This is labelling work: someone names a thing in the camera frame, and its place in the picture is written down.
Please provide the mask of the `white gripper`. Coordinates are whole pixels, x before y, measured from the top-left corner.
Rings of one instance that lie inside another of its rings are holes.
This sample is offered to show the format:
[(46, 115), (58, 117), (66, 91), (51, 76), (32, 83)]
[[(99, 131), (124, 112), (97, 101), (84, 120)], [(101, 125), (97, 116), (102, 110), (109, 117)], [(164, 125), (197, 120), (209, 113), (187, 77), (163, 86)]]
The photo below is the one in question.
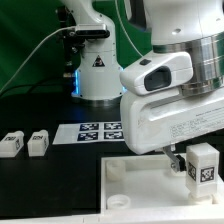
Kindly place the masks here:
[(178, 90), (137, 96), (126, 92), (120, 104), (123, 136), (136, 154), (156, 149), (170, 159), (171, 169), (186, 170), (173, 144), (224, 128), (224, 89), (178, 99)]

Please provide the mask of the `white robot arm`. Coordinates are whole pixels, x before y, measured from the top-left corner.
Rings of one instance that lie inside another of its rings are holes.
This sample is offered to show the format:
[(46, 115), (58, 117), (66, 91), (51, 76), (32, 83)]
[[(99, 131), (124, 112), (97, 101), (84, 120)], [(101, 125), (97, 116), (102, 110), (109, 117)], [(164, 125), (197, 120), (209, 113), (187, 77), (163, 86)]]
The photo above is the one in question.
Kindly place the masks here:
[(93, 0), (61, 0), (86, 41), (74, 96), (120, 98), (124, 139), (137, 154), (224, 128), (223, 0), (124, 0), (127, 19), (149, 31), (152, 49), (121, 69), (113, 22)]

